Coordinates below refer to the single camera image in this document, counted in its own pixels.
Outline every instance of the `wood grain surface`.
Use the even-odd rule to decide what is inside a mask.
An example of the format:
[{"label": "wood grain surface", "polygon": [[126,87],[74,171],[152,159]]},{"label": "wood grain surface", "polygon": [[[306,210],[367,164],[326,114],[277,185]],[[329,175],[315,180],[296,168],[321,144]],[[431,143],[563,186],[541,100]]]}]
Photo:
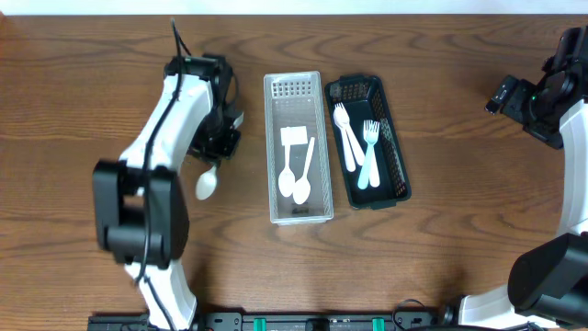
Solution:
[{"label": "wood grain surface", "polygon": [[[205,201],[205,166],[182,168],[183,256],[201,303],[249,312],[389,311],[505,283],[554,234],[563,152],[483,108],[506,74],[537,81],[568,16],[177,17],[196,54],[224,54],[245,111],[236,156]],[[0,18],[0,329],[85,330],[88,315],[140,312],[98,249],[91,173],[138,135],[175,51],[169,17]],[[355,211],[327,120],[334,219],[269,221],[263,77],[318,70],[381,77],[413,197]]]}]

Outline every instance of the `white spoon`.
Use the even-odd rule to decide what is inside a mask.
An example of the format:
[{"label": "white spoon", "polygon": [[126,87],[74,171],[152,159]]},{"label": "white spoon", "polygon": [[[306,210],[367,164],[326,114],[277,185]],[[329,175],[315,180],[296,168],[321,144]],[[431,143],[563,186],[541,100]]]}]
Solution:
[{"label": "white spoon", "polygon": [[284,170],[282,170],[282,172],[279,174],[279,177],[277,178],[277,186],[279,187],[279,192],[282,193],[285,198],[287,198],[292,195],[296,178],[294,177],[292,170],[290,170],[289,143],[286,143],[284,148],[286,148],[286,165],[284,165]]},{"label": "white spoon", "polygon": [[302,177],[294,184],[294,202],[297,204],[304,203],[311,194],[311,183],[308,180],[309,167],[311,166],[312,151],[314,150],[314,137],[311,137],[309,150],[306,152],[306,163],[304,164],[304,173]]},{"label": "white spoon", "polygon": [[198,200],[207,199],[212,195],[214,189],[217,187],[217,167],[215,165],[212,168],[200,175],[198,182],[196,183],[196,198]]}]

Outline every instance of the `brown table top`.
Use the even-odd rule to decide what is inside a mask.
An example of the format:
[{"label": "brown table top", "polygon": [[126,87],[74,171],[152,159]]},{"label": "brown table top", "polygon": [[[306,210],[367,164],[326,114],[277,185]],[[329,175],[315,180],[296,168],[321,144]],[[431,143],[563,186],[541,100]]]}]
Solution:
[{"label": "brown table top", "polygon": [[[188,47],[224,54],[245,111],[217,192],[188,195],[183,255],[201,302],[267,311],[386,311],[505,283],[555,232],[563,152],[483,108],[506,74],[536,82],[569,16],[177,17]],[[174,55],[169,17],[0,18],[0,329],[82,330],[93,312],[140,312],[98,249],[91,173],[137,136]],[[381,77],[413,188],[353,210],[327,135],[334,219],[269,221],[265,74]],[[191,192],[200,162],[182,168]]]}]

